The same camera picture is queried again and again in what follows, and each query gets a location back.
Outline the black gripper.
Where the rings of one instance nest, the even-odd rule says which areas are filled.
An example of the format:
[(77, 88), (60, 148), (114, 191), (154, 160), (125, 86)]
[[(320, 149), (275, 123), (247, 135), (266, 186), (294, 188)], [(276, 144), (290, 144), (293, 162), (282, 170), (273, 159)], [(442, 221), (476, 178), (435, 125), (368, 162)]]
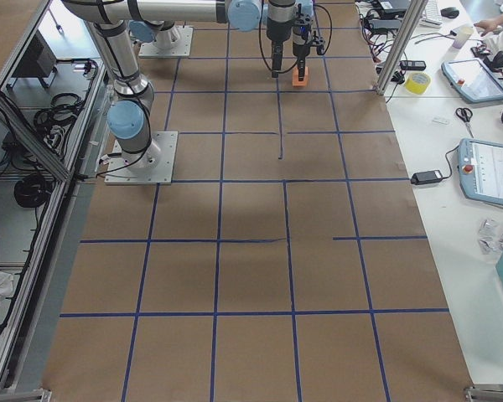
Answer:
[[(305, 58), (309, 56), (312, 48), (316, 49), (317, 55), (322, 55), (325, 49), (324, 38), (316, 29), (313, 2), (296, 2), (292, 32), (293, 55), (299, 59), (297, 78), (298, 82), (304, 82), (307, 75)], [(271, 76), (277, 78), (282, 72), (283, 42), (272, 41), (271, 59)]]

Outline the silver robot arm image right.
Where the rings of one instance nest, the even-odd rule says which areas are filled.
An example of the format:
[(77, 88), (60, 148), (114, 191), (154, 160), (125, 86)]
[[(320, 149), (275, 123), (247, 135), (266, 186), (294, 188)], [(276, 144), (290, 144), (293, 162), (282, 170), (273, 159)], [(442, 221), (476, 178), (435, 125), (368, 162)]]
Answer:
[[(231, 7), (229, 1), (64, 1), (63, 4), (86, 23), (110, 70), (115, 91), (123, 99), (137, 99), (149, 86), (132, 49), (128, 21), (227, 23)], [(258, 9), (267, 13), (266, 34), (272, 43), (272, 61), (266, 66), (271, 76), (277, 78), (285, 72), (282, 69), (283, 47), (295, 26), (296, 2), (270, 1), (267, 6), (259, 5)]]

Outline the person hand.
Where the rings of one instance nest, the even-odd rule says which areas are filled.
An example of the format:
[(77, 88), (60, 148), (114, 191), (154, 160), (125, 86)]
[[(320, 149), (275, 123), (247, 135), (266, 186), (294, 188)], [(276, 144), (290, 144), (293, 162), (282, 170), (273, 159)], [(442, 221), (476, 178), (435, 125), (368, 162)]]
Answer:
[(499, 31), (501, 28), (501, 22), (497, 18), (483, 19), (474, 24), (477, 32), (481, 37), (487, 34), (492, 34), (495, 31)]

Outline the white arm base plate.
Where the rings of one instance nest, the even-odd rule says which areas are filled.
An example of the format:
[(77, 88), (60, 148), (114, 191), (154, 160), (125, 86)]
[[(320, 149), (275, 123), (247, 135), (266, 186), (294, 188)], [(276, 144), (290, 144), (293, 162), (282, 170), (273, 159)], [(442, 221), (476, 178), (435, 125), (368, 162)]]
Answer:
[(139, 162), (132, 164), (134, 158), (127, 153), (123, 154), (124, 157), (110, 160), (110, 172), (105, 175), (105, 184), (171, 184), (177, 142), (176, 131), (153, 131), (151, 145)]
[(142, 59), (168, 59), (189, 57), (194, 28), (189, 25), (174, 25), (160, 31), (151, 43), (143, 43), (139, 50)]

